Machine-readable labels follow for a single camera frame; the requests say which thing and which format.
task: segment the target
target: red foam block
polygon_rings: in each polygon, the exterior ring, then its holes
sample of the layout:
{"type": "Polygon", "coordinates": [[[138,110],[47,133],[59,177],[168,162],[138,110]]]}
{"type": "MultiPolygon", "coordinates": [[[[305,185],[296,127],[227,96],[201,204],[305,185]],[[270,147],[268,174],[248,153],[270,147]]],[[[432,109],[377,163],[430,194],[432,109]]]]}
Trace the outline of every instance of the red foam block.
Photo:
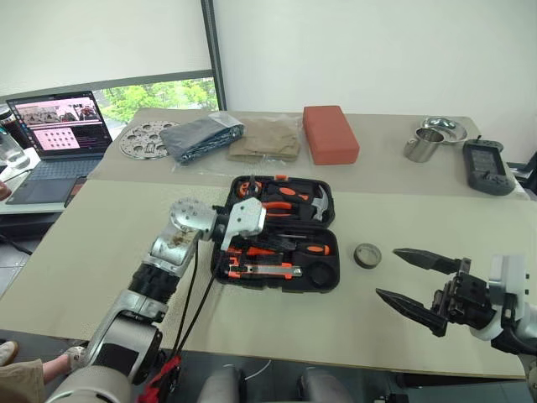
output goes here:
{"type": "Polygon", "coordinates": [[[302,121],[316,165],[356,162],[360,144],[340,107],[304,107],[302,121]]]}

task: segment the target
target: laptop screen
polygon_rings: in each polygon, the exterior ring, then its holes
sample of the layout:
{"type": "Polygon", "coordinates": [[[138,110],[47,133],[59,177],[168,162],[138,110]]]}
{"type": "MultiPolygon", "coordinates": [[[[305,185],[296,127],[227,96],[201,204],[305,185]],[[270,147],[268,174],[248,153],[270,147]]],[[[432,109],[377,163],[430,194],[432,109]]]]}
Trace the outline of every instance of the laptop screen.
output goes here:
{"type": "Polygon", "coordinates": [[[102,155],[112,142],[91,92],[7,103],[40,158],[102,155]]]}

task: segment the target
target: robotic hand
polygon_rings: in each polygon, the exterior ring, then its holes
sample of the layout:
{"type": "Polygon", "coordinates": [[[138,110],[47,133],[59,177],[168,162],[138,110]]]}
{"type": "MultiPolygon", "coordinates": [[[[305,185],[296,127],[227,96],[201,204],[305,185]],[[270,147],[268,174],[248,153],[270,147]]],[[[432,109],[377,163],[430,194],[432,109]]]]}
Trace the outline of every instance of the robotic hand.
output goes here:
{"type": "Polygon", "coordinates": [[[410,264],[446,275],[455,273],[444,290],[435,292],[432,307],[407,296],[377,289],[377,294],[402,315],[446,335],[447,323],[468,325],[476,338],[493,348],[519,356],[529,392],[537,402],[537,307],[524,302],[529,278],[522,256],[495,256],[488,283],[470,275],[471,260],[449,259],[426,250],[395,249],[410,264]]]}
{"type": "Polygon", "coordinates": [[[195,199],[174,203],[168,225],[91,338],[86,366],[69,376],[47,402],[130,401],[130,383],[139,385],[147,378],[159,351],[162,333],[154,322],[163,321],[198,240],[222,242],[221,250],[227,250],[234,236],[261,233],[265,214],[253,197],[235,204],[229,215],[195,199]]]}

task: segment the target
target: laptop keyboard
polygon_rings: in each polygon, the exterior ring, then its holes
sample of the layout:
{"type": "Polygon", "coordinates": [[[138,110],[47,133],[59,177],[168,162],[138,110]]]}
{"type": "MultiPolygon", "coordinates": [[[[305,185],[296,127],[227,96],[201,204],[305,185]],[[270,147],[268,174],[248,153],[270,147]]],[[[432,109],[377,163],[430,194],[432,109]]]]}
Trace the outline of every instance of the laptop keyboard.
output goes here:
{"type": "Polygon", "coordinates": [[[43,179],[70,179],[86,176],[97,166],[100,160],[77,161],[41,161],[32,170],[26,181],[41,181],[43,179]]]}

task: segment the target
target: black controller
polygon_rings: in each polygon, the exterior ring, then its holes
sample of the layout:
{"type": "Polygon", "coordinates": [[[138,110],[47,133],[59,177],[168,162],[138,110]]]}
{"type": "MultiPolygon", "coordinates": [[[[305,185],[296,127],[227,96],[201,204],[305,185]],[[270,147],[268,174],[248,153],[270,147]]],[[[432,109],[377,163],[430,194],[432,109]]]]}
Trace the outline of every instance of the black controller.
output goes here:
{"type": "Polygon", "coordinates": [[[505,196],[514,189],[514,181],[506,176],[497,141],[467,140],[462,147],[467,168],[468,185],[489,195],[505,196]]]}

